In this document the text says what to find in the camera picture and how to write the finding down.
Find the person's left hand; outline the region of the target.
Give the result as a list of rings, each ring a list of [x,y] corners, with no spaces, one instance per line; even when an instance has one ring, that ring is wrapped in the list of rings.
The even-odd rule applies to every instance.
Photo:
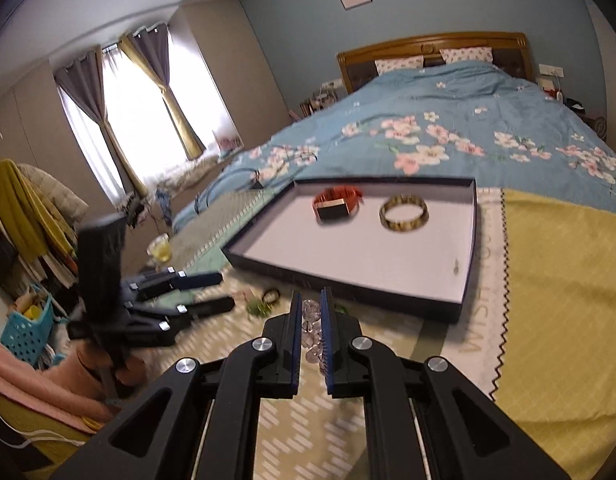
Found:
[[[124,363],[118,364],[97,344],[81,341],[76,346],[76,356],[102,384],[107,399],[128,399],[147,382],[146,363],[133,353],[128,353]]]

